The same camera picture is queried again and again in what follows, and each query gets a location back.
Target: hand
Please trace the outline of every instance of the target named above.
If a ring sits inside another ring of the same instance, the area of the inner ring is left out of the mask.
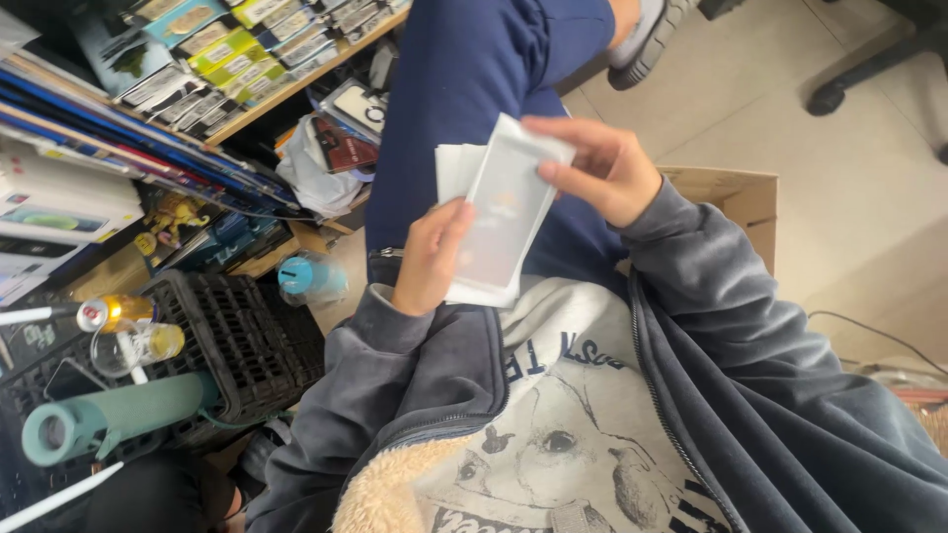
[[[420,317],[441,304],[454,276],[458,246],[473,221],[474,206],[459,197],[411,223],[392,293],[395,309]]]
[[[540,177],[586,200],[617,228],[635,222],[662,188],[662,175],[631,131],[589,119],[524,117],[523,126],[576,147],[573,167],[546,161]]]

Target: dark gray zip-up hoodie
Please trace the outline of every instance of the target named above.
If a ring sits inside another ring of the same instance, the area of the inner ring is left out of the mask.
[[[775,298],[737,225],[666,181],[620,233],[656,410],[733,530],[948,531],[948,461],[897,397],[844,374],[803,310]],[[386,285],[398,265],[371,264]],[[247,531],[324,531],[381,450],[478,431],[506,402],[502,357],[494,309],[409,317],[367,290],[327,338],[327,375],[270,458]]]

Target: black pants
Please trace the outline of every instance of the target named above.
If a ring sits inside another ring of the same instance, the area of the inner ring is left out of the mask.
[[[158,451],[131,461],[92,493],[87,533],[207,533],[226,517],[235,485],[207,461]]]

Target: black cable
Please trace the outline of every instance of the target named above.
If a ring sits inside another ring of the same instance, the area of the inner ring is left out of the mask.
[[[927,362],[928,364],[932,365],[934,368],[938,369],[939,372],[941,372],[942,374],[945,374],[946,376],[948,376],[948,370],[945,370],[945,369],[941,368],[940,365],[936,364],[933,360],[927,358],[927,357],[926,357],[922,352],[920,352],[915,346],[912,346],[912,345],[909,344],[908,342],[905,342],[904,340],[899,339],[898,337],[895,337],[895,336],[893,336],[893,335],[889,335],[889,334],[885,333],[885,331],[879,331],[878,329],[876,329],[876,328],[874,328],[874,327],[867,326],[867,325],[863,324],[862,322],[855,321],[855,320],[851,319],[850,317],[846,317],[846,316],[840,315],[839,313],[833,313],[832,311],[813,311],[812,313],[810,313],[809,315],[807,315],[807,318],[810,319],[810,318],[812,318],[812,317],[815,316],[815,315],[829,315],[829,316],[831,316],[831,317],[836,317],[837,319],[842,319],[842,320],[844,320],[844,321],[846,321],[846,322],[854,323],[854,324],[858,325],[859,327],[862,327],[862,328],[864,328],[864,329],[867,329],[867,330],[871,331],[872,333],[877,333],[877,334],[879,334],[879,335],[882,335],[882,336],[885,337],[886,339],[894,340],[895,342],[901,344],[902,346],[904,346],[904,347],[908,348],[909,350],[911,350],[912,352],[914,352],[915,355],[917,355],[917,356],[919,356],[919,357],[921,358],[921,360]]]

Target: hoodie sleeve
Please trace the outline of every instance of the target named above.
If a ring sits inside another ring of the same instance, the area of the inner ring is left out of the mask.
[[[803,309],[776,298],[776,280],[744,231],[717,208],[692,204],[665,179],[648,209],[619,233],[648,295],[727,377],[821,427],[855,422],[944,469],[898,398],[843,373],[829,340],[807,331]]]
[[[392,288],[367,287],[351,319],[326,338],[326,376],[303,395],[292,443],[266,464],[269,491],[247,510],[247,532],[289,533],[332,516],[339,488],[378,432],[392,421],[433,312],[404,315]]]

